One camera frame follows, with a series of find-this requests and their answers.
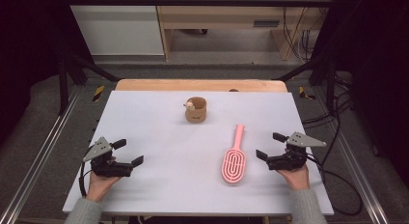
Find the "gray floor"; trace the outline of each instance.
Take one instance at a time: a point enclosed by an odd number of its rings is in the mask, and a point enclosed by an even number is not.
[[[161,57],[99,57],[99,64],[119,77],[126,78],[256,78],[269,80],[294,69],[301,62],[295,57],[283,62],[268,31],[209,30],[201,35],[197,30],[175,33],[171,59]],[[80,94],[53,150],[46,158],[36,183],[19,211],[22,218],[64,219],[62,207],[77,173],[83,153],[93,137],[93,128],[102,114],[109,92],[116,83],[87,71],[89,81],[79,88]],[[308,95],[322,88],[312,88],[305,72],[286,85],[293,93],[301,120],[317,117],[325,112],[318,99],[299,97],[299,87]],[[105,89],[98,101],[92,101],[97,86]],[[339,95],[342,88],[337,88]],[[32,88],[32,101],[13,134],[0,149],[0,211],[3,213],[23,182],[37,154],[57,120],[59,110],[58,78],[51,77]],[[331,142],[334,133],[330,124],[308,128],[306,133]],[[409,223],[409,190],[402,183],[388,159],[374,156],[372,141],[358,112],[348,109],[341,115],[341,131],[362,166],[377,200],[390,223]],[[313,150],[322,159],[326,150]],[[350,182],[351,174],[336,142],[325,169],[337,173]],[[327,192],[333,206],[352,212],[359,200],[354,192],[337,178],[326,177]],[[336,212],[327,216],[330,223],[372,223],[370,211],[364,209],[355,216]],[[271,217],[271,223],[286,223],[285,217]]]

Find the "human hand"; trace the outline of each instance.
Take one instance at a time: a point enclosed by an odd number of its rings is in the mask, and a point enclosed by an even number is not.
[[[91,172],[87,199],[93,202],[101,202],[104,196],[111,189],[112,185],[120,179],[121,178],[119,177],[100,177],[97,176],[96,173]]]
[[[307,165],[304,164],[303,167],[296,169],[294,171],[288,170],[277,170],[288,183],[292,190],[301,190],[310,188],[310,180],[308,174]]]

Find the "pink hair brush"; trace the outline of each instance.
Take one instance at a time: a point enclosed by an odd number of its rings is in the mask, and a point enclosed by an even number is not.
[[[235,130],[234,146],[225,153],[223,160],[222,175],[228,183],[239,182],[244,175],[246,155],[240,150],[241,138],[244,125],[237,125]]]

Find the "floor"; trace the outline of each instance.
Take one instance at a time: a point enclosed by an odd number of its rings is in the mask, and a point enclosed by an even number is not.
[[[209,30],[202,35],[199,30],[177,31],[174,35],[169,61],[163,56],[95,56],[95,61],[105,70],[126,78],[255,78],[270,80],[277,78],[302,64],[302,60],[291,56],[282,61],[269,31],[224,31]],[[78,95],[77,102],[69,110],[66,120],[59,120],[59,93],[55,88],[58,78],[51,77],[32,88],[32,101],[4,146],[0,149],[0,211],[2,218],[14,198],[23,197],[22,204],[12,206],[17,223],[61,223],[66,217],[61,212],[73,178],[78,170],[84,146],[93,137],[93,128],[114,90],[115,83],[109,82],[91,71],[85,70],[89,81],[85,87],[70,83],[72,95]],[[293,93],[301,120],[317,117],[325,112],[319,97],[325,87],[311,87],[308,82],[310,72],[306,71],[289,80],[286,85]],[[347,73],[340,78],[350,80]],[[95,88],[104,85],[104,93],[97,102],[92,101]],[[299,96],[303,87],[309,99]],[[337,95],[344,88],[338,87]],[[50,130],[57,123],[62,125],[60,133]],[[331,142],[336,122],[320,126],[305,126],[306,133],[319,136]],[[349,182],[354,182],[354,170],[348,167],[343,145],[353,151],[353,156],[362,167],[369,192],[375,200],[364,198],[363,209],[356,215],[336,211],[328,216],[329,223],[376,223],[372,217],[373,205],[377,202],[381,214],[386,214],[388,222],[409,223],[409,191],[396,175],[388,159],[373,155],[371,140],[358,112],[346,109],[341,115],[341,135],[334,151],[328,157],[327,170],[337,172]],[[324,157],[325,150],[314,150],[318,158]],[[32,167],[42,162],[41,167]],[[359,199],[353,189],[337,178],[327,176],[327,189],[333,206],[341,211],[354,212],[359,208]],[[102,217],[108,221],[110,216]],[[271,217],[270,223],[287,223],[286,217]]]

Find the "sleeve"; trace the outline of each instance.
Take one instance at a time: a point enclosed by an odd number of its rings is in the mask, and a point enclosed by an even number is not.
[[[65,224],[97,224],[101,214],[102,206],[100,203],[81,198],[76,202],[75,207],[68,215]]]
[[[319,208],[318,199],[311,189],[291,190],[292,223],[324,224],[327,223]]]

